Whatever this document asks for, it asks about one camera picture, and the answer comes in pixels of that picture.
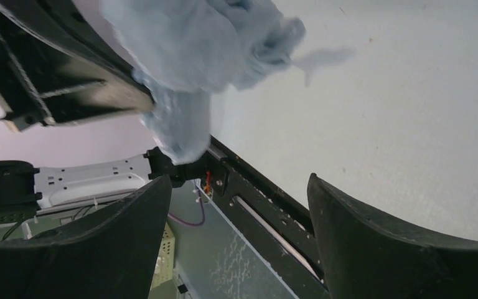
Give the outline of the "light blue plastic trash bag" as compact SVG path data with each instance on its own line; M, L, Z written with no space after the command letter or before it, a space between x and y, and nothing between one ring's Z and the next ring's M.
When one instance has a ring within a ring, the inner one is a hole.
M287 69L306 35L272 1L101 1L100 11L154 98L143 124L175 165L209 147L212 96Z

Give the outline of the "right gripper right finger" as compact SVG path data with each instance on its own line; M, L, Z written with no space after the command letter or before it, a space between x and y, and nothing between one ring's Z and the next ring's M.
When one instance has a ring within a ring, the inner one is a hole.
M478 241L404 221L316 174L307 200L332 298L478 298Z

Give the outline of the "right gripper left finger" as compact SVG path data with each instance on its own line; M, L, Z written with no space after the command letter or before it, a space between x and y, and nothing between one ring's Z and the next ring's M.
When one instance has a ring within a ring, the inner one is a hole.
M161 176L31 239L0 242L0 298L147 298L171 202Z

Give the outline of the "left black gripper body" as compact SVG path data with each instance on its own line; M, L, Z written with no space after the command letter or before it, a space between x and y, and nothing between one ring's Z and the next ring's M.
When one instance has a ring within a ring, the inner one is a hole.
M72 1L0 1L0 106L13 131L150 112L150 91Z

